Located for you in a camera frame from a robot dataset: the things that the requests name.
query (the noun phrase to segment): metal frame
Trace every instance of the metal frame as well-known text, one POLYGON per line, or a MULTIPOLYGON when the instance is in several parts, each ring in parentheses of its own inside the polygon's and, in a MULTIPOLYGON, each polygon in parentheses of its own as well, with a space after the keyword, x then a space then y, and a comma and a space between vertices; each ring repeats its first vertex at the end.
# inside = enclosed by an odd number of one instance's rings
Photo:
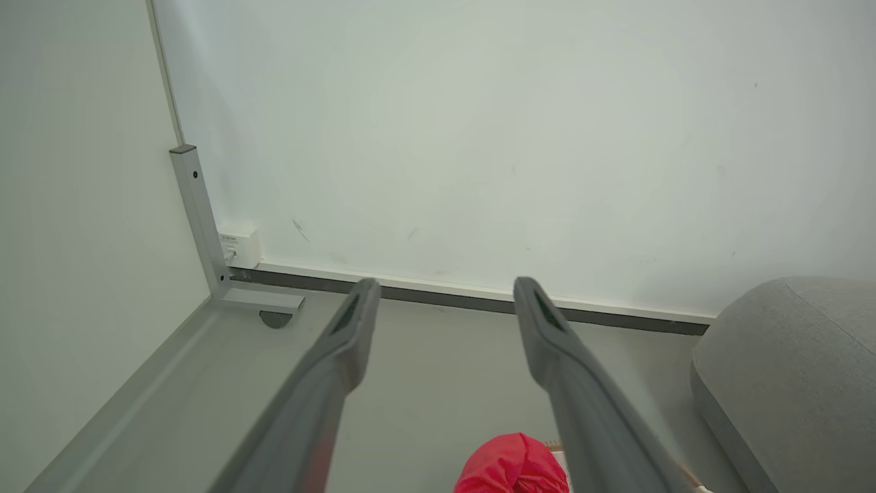
POLYGON ((188 223, 192 226, 194 243, 201 257, 204 275, 212 296, 211 303, 259 310, 262 319, 273 328, 280 328, 298 313, 304 297, 291 290, 270 288, 248 282, 232 281, 231 271, 225 264, 219 232, 216 230, 213 209, 198 149, 189 144, 170 151, 173 171, 180 185, 182 203, 186 206, 188 223))

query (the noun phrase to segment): gray floor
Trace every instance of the gray floor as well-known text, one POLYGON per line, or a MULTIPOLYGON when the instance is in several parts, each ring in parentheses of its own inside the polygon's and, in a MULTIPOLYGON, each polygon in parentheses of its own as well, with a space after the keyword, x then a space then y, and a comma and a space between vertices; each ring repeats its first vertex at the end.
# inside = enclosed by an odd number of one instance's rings
MULTIPOLYGON (((191 330, 178 331, 194 335, 166 343, 191 347, 185 357, 152 364, 157 374, 148 361, 43 476, 71 477, 65 471, 87 463, 71 490, 205 491, 342 300, 307 293, 298 319, 279 331, 252 310, 199 312, 191 330), (148 390, 138 382, 150 382, 148 390), (111 442, 89 444, 110 429, 111 442)), ((691 403, 696 337, 573 327, 679 461, 716 493, 745 491, 691 403)), ((168 353, 153 359, 159 354, 168 353)), ((364 382, 344 408, 327 491, 447 493, 469 455, 507 432, 557 439, 516 318, 384 300, 364 382)))

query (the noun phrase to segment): red fabric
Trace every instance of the red fabric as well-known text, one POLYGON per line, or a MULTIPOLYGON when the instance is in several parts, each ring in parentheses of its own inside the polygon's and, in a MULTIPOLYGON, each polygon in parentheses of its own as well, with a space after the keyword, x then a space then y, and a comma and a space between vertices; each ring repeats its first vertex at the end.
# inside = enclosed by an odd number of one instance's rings
POLYGON ((465 463, 454 493, 569 493, 550 450, 523 433, 499 435, 465 463))

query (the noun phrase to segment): white wall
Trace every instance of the white wall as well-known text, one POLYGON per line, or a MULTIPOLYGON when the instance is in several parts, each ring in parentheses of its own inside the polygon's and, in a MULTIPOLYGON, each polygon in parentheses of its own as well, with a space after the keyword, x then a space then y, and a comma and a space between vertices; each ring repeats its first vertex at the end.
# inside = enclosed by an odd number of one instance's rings
POLYGON ((158 9, 217 221, 266 268, 705 315, 876 276, 873 2, 158 9))
POLYGON ((207 297, 144 1, 0 4, 0 491, 207 297))

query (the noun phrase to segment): dark baseboard strip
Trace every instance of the dark baseboard strip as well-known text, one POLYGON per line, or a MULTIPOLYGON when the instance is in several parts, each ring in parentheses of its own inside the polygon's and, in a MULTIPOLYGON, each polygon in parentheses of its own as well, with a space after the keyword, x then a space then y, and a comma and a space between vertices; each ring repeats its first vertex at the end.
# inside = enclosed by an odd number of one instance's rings
MULTIPOLYGON (((349 293, 355 284, 349 281, 335 281, 333 279, 321 279, 319 277, 307 277, 304 275, 281 274, 278 272, 265 272, 248 268, 231 268, 232 279, 235 281, 255 282, 271 286, 283 286, 286 288, 310 289, 313 291, 328 291, 332 293, 349 293)), ((445 295, 417 289, 392 288, 383 286, 381 297, 409 301, 414 303, 434 304, 438 306, 452 306, 456 308, 468 308, 471 310, 495 311, 496 313, 514 313, 514 303, 486 298, 463 297, 459 295, 445 295)), ((610 327, 624 327, 649 332, 668 332, 685 335, 703 335, 709 327, 704 324, 691 324, 690 322, 675 322, 673 320, 661 320, 658 318, 634 317, 632 315, 616 315, 601 311, 573 310, 561 308, 563 316, 569 322, 584 322, 585 324, 608 325, 610 327)))

